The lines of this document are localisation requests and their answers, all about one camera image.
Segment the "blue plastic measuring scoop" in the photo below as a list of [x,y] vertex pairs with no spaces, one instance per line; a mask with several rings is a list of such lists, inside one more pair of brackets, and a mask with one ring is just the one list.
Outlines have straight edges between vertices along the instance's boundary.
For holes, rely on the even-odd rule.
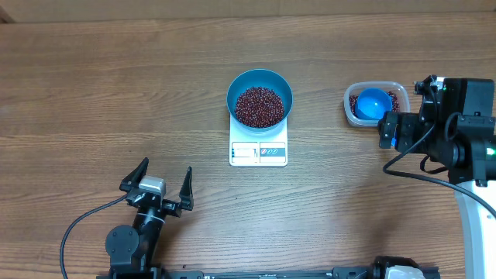
[[356,98],[354,111],[362,120],[381,120],[386,112],[394,108],[392,97],[382,89],[367,88]]

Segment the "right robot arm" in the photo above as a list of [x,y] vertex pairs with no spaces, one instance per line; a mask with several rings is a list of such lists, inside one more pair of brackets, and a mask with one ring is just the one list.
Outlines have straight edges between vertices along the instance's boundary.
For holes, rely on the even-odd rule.
[[420,174],[383,171],[454,190],[463,227],[465,275],[495,276],[495,83],[491,79],[431,75],[415,82],[418,113],[386,112],[378,123],[379,146],[439,163]]

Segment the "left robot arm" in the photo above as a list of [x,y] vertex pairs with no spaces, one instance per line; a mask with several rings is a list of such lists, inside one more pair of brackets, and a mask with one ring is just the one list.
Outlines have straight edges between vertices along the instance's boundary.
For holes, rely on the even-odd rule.
[[153,260],[161,230],[168,216],[179,218],[194,207],[192,168],[187,169],[179,201],[165,198],[166,183],[146,173],[149,160],[142,162],[122,179],[119,189],[124,200],[137,209],[132,225],[112,229],[105,239],[110,256],[109,278],[169,278],[166,270]]

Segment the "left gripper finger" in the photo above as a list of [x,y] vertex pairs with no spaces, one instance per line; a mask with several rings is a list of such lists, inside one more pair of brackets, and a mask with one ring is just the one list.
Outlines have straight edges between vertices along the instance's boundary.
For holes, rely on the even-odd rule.
[[189,166],[179,192],[180,209],[192,211],[194,208],[194,197],[192,191],[192,167]]
[[148,164],[149,159],[144,157],[140,164],[122,179],[119,190],[129,193],[133,188],[138,188],[139,183],[146,175]]

